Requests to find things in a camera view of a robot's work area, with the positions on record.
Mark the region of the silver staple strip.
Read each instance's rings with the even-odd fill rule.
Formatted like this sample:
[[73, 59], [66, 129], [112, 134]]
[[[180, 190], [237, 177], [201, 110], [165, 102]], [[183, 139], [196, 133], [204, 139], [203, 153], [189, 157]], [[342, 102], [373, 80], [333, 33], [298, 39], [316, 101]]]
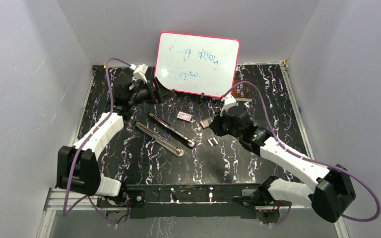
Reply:
[[218, 144], [218, 141], [215, 138], [210, 138], [207, 141], [208, 141], [208, 143], [210, 144], [211, 147]]

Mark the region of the cardboard staple box tray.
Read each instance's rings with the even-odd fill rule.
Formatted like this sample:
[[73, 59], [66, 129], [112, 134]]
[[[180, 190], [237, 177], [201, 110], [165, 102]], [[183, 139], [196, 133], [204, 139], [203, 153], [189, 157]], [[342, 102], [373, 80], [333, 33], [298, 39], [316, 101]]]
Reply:
[[210, 124], [213, 122], [214, 120], [214, 117], [209, 117], [209, 118], [206, 118], [206, 119], [203, 119], [199, 122], [200, 126], [203, 128], [203, 129], [206, 129], [210, 126]]

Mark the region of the red white staple box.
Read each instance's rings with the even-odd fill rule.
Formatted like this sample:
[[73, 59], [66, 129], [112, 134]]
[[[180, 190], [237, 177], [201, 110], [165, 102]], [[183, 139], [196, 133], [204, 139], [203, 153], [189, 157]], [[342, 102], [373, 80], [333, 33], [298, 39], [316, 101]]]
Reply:
[[191, 121], [191, 118], [192, 118], [192, 115], [191, 115], [191, 114], [184, 113], [184, 112], [181, 112], [181, 111], [178, 112], [177, 119], [180, 119], [180, 120], [183, 120], [183, 121], [190, 122], [190, 121]]

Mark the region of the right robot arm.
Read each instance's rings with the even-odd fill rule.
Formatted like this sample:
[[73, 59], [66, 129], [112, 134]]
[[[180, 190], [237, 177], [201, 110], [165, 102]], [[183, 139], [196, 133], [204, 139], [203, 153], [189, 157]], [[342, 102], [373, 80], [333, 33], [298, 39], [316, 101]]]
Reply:
[[304, 205], [322, 219], [335, 223], [356, 198], [343, 166], [323, 167], [315, 161], [306, 161], [304, 154], [291, 151], [276, 141], [270, 130], [257, 126], [243, 107], [233, 106], [217, 113], [209, 128], [217, 136], [233, 136], [246, 150], [274, 162], [300, 180], [290, 182], [270, 176], [253, 195], [260, 203], [273, 205], [280, 200]]

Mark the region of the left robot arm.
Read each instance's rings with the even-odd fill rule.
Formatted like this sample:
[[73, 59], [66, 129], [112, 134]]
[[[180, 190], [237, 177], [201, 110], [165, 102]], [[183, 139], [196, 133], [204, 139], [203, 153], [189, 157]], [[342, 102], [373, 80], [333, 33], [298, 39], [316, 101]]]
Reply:
[[111, 139], [120, 132], [135, 105], [161, 104], [176, 96], [157, 77], [146, 81], [132, 80], [112, 86], [112, 98], [98, 122], [72, 146], [58, 151], [57, 188], [84, 195], [109, 196], [116, 206], [128, 201], [128, 192], [119, 180], [100, 173], [98, 159]]

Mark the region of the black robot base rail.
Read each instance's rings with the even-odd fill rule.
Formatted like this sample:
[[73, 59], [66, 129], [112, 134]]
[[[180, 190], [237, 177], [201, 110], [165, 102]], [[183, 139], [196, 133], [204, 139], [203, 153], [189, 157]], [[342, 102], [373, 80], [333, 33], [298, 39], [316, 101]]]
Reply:
[[257, 184], [128, 185], [132, 219], [150, 217], [240, 217], [257, 218], [272, 203], [244, 202]]

